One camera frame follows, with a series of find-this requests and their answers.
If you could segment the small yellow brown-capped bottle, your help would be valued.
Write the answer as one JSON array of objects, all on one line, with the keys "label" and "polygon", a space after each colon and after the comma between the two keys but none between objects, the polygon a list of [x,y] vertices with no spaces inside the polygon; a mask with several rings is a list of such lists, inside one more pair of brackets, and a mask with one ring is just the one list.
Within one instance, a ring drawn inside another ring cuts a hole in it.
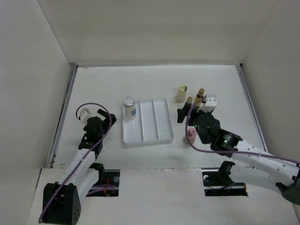
[{"label": "small yellow brown-capped bottle", "polygon": [[193,101],[192,97],[187,97],[185,105],[184,105],[184,109],[185,110],[189,110],[190,109],[190,107],[192,105],[192,101]]}]

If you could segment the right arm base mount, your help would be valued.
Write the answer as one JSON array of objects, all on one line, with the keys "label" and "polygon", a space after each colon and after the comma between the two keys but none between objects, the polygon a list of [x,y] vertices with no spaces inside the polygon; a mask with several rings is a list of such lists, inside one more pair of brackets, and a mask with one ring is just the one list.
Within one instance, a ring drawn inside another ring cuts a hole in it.
[{"label": "right arm base mount", "polygon": [[202,169],[206,197],[248,196],[245,183],[233,182],[229,177],[234,162],[224,161],[219,168]]}]

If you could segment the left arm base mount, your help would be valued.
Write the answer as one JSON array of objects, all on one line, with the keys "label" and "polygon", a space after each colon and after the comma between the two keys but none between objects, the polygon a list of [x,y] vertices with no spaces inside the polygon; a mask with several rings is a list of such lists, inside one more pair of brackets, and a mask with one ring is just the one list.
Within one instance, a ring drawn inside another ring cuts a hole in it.
[{"label": "left arm base mount", "polygon": [[98,171],[99,179],[92,186],[87,197],[119,196],[120,170],[106,170],[100,163],[93,163],[90,168]]}]

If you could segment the pink-capped spice jar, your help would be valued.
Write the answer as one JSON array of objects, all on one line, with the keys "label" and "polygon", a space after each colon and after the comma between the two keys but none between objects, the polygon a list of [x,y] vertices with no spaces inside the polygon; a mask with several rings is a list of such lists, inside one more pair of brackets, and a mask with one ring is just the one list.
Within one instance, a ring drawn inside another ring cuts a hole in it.
[{"label": "pink-capped spice jar", "polygon": [[194,144],[197,136],[198,134],[196,129],[192,127],[187,131],[187,137],[183,136],[183,142],[185,144],[188,144],[188,140],[189,140],[192,144]]}]

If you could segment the white bottle silver cap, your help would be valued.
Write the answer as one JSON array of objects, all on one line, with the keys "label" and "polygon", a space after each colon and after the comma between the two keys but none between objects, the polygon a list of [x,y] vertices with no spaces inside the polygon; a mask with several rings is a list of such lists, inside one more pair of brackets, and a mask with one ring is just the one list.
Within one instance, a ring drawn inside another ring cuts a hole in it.
[{"label": "white bottle silver cap", "polygon": [[125,115],[128,119],[133,120],[136,117],[135,100],[133,97],[123,99]]}]

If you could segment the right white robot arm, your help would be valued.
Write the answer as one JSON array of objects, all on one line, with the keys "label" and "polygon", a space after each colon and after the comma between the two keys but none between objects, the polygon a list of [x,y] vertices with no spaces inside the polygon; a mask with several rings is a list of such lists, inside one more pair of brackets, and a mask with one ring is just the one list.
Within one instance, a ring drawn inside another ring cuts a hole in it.
[{"label": "right white robot arm", "polygon": [[[239,183],[249,183],[281,194],[286,200],[300,203],[300,165],[289,159],[281,159],[260,151],[240,136],[220,127],[219,120],[210,112],[190,106],[178,110],[179,123],[186,120],[186,127],[195,129],[195,135],[210,150],[203,153],[227,157],[218,170],[203,171],[203,182],[213,196],[219,196]],[[190,164],[171,159],[175,149],[153,145],[148,149],[130,150],[121,146],[120,139],[113,136],[109,141],[110,167],[116,168],[190,168]]]}]

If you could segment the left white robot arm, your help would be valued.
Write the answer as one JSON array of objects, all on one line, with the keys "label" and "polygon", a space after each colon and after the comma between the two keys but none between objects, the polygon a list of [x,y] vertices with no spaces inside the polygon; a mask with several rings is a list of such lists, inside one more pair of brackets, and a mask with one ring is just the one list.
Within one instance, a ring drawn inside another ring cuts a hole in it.
[{"label": "left white robot arm", "polygon": [[92,116],[84,108],[76,112],[85,124],[85,134],[72,163],[54,183],[47,183],[43,190],[42,212],[38,222],[54,225],[75,225],[81,215],[81,204],[90,189],[105,182],[104,167],[96,163],[103,147],[103,139],[116,122],[116,117],[100,107],[97,111],[104,119]]}]

